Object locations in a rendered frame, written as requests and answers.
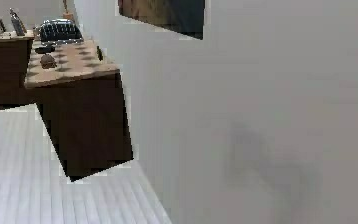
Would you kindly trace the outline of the brown slender vase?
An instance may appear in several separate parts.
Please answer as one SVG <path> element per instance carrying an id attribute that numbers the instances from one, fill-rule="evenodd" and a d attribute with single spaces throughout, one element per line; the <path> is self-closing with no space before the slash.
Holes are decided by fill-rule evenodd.
<path id="1" fill-rule="evenodd" d="M 62 0 L 62 1 L 63 1 L 63 7 L 64 7 L 63 18 L 68 19 L 68 20 L 74 20 L 73 13 L 68 10 L 67 0 Z"/>

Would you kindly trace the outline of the dark brown kitchen counter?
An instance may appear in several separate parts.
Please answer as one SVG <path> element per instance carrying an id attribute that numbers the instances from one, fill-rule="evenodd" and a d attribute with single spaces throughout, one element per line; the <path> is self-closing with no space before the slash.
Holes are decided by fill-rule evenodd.
<path id="1" fill-rule="evenodd" d="M 32 37 L 0 39 L 0 110 L 33 104 L 71 181 L 133 159 L 120 70 L 92 40 L 57 45 L 41 66 Z"/>

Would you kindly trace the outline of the framed wall picture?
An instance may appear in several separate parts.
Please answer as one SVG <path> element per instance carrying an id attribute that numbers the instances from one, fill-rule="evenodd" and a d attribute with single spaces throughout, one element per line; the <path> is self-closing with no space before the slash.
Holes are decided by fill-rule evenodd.
<path id="1" fill-rule="evenodd" d="M 203 39 L 205 0 L 118 0 L 121 16 Z"/>

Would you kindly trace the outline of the dark grey upright bottle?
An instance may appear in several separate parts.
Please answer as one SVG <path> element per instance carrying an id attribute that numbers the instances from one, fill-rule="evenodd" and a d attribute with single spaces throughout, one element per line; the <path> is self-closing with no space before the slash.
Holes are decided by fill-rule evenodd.
<path id="1" fill-rule="evenodd" d="M 16 34 L 18 36 L 24 36 L 26 33 L 26 29 L 22 21 L 20 20 L 19 16 L 12 8 L 9 9 L 9 12 L 10 12 L 10 19 Z"/>

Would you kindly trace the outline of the black ribbed toaster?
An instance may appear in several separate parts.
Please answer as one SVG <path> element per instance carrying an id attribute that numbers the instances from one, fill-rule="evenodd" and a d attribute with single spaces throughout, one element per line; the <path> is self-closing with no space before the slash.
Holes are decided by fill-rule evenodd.
<path id="1" fill-rule="evenodd" d="M 82 40 L 83 36 L 74 21 L 69 19 L 45 20 L 39 28 L 42 43 Z"/>

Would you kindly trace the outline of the brown round bread loaf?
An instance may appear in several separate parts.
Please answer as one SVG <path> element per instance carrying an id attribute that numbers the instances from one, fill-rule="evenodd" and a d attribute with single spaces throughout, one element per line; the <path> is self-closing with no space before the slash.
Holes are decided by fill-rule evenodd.
<path id="1" fill-rule="evenodd" d="M 40 59 L 43 69 L 55 68 L 57 66 L 55 58 L 50 54 L 44 54 Z"/>

